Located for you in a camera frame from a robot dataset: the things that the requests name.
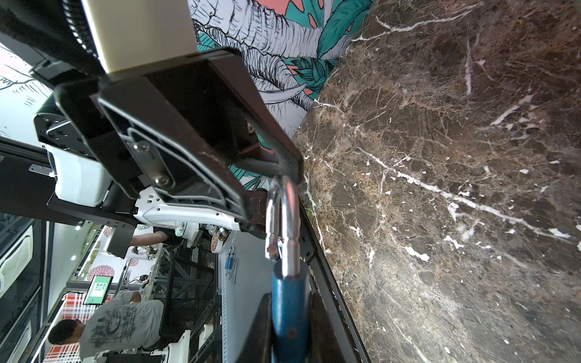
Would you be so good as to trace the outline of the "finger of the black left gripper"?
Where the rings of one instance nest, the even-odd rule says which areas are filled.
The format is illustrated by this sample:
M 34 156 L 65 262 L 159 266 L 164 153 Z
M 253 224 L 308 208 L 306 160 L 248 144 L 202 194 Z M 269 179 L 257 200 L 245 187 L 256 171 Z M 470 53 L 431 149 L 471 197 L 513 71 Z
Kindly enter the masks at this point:
M 303 179 L 304 160 L 267 109 L 235 48 L 215 48 L 64 83 L 55 100 L 128 198 L 257 219 L 231 168 Z

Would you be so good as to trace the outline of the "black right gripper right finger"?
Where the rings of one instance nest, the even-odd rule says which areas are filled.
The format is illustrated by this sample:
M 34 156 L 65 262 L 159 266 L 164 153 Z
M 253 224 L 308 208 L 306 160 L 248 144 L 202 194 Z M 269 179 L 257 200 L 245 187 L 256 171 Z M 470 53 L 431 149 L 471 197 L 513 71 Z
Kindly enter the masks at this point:
M 310 296 L 310 352 L 308 362 L 345 363 L 322 297 Z

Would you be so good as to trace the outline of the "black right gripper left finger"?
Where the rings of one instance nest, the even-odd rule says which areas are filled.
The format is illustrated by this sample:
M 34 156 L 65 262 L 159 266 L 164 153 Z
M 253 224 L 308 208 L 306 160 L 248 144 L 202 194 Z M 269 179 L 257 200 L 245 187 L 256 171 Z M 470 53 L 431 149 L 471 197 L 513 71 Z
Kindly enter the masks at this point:
M 272 361 L 272 309 L 261 305 L 245 344 L 237 358 L 238 363 L 270 363 Z

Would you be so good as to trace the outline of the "blue padlock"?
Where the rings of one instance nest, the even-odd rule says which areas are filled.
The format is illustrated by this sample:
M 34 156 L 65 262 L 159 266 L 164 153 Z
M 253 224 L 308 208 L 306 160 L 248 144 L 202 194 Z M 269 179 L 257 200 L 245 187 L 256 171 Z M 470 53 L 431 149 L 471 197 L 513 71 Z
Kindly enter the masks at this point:
M 279 260 L 272 272 L 273 355 L 276 362 L 305 362 L 310 335 L 308 268 L 300 259 L 300 203 L 288 176 L 275 177 L 266 206 L 266 252 Z

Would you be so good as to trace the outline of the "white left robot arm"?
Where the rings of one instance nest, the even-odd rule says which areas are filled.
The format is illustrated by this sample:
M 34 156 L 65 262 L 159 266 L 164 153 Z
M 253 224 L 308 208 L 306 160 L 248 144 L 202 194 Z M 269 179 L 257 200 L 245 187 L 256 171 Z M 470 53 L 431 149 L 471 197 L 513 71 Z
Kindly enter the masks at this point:
M 261 1 L 3 1 L 1 33 L 46 57 L 53 209 L 278 231 L 280 191 L 241 175 L 302 179 L 290 128 L 312 102 L 285 60 L 316 52 L 313 30 Z

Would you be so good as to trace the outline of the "person in grey shirt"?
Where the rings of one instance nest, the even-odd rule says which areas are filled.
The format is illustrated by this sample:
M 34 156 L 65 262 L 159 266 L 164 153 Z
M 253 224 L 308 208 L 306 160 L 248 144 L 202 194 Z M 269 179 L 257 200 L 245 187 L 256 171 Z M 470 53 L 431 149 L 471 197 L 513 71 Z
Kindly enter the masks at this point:
M 49 332 L 53 346 L 79 345 L 81 360 L 100 352 L 151 348 L 160 340 L 164 305 L 141 299 L 138 291 L 118 293 L 100 306 L 85 323 L 64 319 Z

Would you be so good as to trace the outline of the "green lit screen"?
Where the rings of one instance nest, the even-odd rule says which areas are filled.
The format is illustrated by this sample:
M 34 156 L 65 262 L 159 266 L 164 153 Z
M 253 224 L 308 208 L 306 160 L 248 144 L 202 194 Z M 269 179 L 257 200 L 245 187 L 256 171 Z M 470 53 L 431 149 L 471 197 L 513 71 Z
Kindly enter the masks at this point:
M 96 275 L 83 301 L 84 305 L 99 306 L 106 301 L 107 293 L 113 278 L 110 276 Z

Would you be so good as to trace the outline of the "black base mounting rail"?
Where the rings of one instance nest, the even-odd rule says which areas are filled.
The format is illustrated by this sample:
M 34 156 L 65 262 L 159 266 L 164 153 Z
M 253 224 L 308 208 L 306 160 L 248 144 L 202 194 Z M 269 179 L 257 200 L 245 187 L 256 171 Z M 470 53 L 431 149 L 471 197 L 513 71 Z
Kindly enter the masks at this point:
M 369 354 L 304 207 L 300 208 L 300 217 L 301 254 L 312 269 L 311 286 L 322 297 L 340 351 L 346 362 L 369 362 Z

